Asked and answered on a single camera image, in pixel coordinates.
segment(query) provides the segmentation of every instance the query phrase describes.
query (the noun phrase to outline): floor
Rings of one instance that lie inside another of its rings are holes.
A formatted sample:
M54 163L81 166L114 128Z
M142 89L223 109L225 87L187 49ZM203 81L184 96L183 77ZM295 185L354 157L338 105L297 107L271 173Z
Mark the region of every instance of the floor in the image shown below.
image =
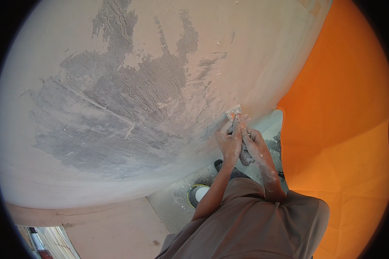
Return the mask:
M282 174L283 172L280 143L281 126L282 112L280 110L273 111L260 123L252 125L253 128L258 129L262 133L262 137L265 139L273 158L275 168L279 174ZM257 183L262 184L260 173L254 166L245 167L238 161L236 168L244 172ZM179 232L193 217L195 208L187 201L187 191L190 187L195 184L210 186L216 175L217 171L213 164L211 164L189 175L185 179L148 196L148 200L170 233ZM282 189L287 192L288 186L285 179L280 177L280 180Z

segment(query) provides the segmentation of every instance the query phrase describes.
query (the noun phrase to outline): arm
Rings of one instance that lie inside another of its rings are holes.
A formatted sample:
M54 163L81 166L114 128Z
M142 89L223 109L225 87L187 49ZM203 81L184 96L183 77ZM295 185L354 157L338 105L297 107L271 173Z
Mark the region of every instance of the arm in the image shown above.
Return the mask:
M281 188L280 178L261 132L253 128L245 128L241 134L249 154L258 163L258 169L264 182L265 200L272 203L283 203L287 195Z
M219 209L232 169L235 167L241 151L241 125L244 124L245 122L241 114L237 114L233 122L233 132L231 135L228 134L228 129L232 127L232 122L230 121L221 130L215 132L215 138L223 153L223 165L212 186L210 186L210 189L197 205L192 221L207 218Z

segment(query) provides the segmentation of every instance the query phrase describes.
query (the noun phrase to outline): left hand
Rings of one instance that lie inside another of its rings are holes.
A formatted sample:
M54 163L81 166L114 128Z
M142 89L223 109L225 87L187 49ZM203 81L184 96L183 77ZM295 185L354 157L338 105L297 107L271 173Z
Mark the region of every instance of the left hand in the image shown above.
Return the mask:
M233 132L228 130L232 122L228 121L220 130L215 132L215 138L223 154L223 163L235 167L242 148L241 128L245 128L245 120L242 114L237 114L233 121Z

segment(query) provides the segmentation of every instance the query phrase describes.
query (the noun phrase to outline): gray filler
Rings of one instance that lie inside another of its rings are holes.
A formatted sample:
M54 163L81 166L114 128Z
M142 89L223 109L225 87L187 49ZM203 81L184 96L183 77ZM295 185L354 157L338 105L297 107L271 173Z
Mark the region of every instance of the gray filler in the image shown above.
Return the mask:
M189 12L180 11L184 33L177 42L177 55L170 54L161 21L154 17L163 54L146 55L138 69L124 68L121 61L133 51L138 21L133 10L127 11L130 3L105 0L92 20L93 37L102 34L109 43L107 52L69 56L60 63L66 73L43 80L38 92L30 91L36 107L29 118L38 124L34 147L65 165L104 178L152 172L173 162L178 150L191 141L192 132L174 125L167 110L157 105L179 99L180 110L185 109L183 67L188 63L186 55L197 51L199 37ZM204 78L223 58L226 54L201 61L197 86L207 87Z

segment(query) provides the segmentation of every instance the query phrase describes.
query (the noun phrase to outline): right hand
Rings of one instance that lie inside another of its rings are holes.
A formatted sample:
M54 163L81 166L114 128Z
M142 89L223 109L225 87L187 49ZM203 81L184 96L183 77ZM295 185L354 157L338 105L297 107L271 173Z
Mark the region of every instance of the right hand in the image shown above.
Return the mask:
M241 131L242 141L245 143L249 154L256 162L261 165L266 165L264 158L265 153L268 153L268 147L265 144L265 140L261 135L261 132L254 128L243 128Z

